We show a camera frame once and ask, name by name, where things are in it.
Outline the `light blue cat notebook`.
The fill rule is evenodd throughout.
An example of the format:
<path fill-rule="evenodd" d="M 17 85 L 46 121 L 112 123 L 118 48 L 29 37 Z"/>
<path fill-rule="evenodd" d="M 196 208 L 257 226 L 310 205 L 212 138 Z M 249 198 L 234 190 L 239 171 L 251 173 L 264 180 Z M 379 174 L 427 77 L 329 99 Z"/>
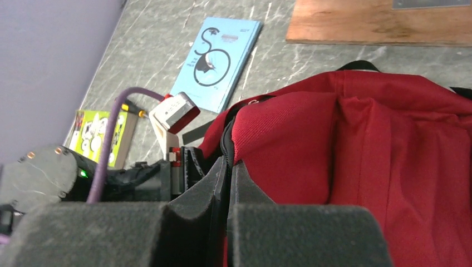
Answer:
<path fill-rule="evenodd" d="M 261 21 L 207 17 L 171 95 L 184 92 L 200 109 L 224 111 L 262 25 Z"/>

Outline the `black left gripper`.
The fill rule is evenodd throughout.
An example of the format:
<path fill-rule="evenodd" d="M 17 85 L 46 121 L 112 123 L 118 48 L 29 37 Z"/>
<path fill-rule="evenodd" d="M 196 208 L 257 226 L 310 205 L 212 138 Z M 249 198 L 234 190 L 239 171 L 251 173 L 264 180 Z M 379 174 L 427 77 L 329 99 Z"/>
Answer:
<path fill-rule="evenodd" d="M 181 165 L 159 160 L 153 164 L 136 162 L 127 170 L 109 170 L 102 201 L 171 201 L 198 183 L 206 174 L 203 152 L 182 147 Z"/>

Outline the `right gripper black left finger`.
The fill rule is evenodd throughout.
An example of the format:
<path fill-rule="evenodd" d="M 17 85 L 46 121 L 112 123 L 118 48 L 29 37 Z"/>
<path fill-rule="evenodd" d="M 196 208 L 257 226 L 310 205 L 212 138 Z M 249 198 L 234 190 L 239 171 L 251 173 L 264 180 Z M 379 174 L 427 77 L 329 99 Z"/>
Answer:
<path fill-rule="evenodd" d="M 223 266 L 225 174 L 220 157 L 171 202 L 67 203 L 27 214 L 2 266 Z"/>

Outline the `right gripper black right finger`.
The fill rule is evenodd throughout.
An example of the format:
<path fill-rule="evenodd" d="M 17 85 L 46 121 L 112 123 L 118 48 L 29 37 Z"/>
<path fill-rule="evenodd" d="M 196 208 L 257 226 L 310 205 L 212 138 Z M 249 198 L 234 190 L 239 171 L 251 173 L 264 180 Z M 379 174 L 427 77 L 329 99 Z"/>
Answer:
<path fill-rule="evenodd" d="M 229 266 L 392 266 L 386 240 L 364 207 L 276 204 L 243 162 L 232 169 Z"/>

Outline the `red fabric backpack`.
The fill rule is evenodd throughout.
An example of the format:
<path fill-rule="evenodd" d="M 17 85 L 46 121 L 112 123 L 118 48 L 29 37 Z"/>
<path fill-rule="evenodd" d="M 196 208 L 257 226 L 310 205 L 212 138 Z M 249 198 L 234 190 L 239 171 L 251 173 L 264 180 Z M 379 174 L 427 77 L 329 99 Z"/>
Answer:
<path fill-rule="evenodd" d="M 471 265 L 469 88 L 355 61 L 236 103 L 199 147 L 278 204 L 367 208 L 396 266 Z"/>

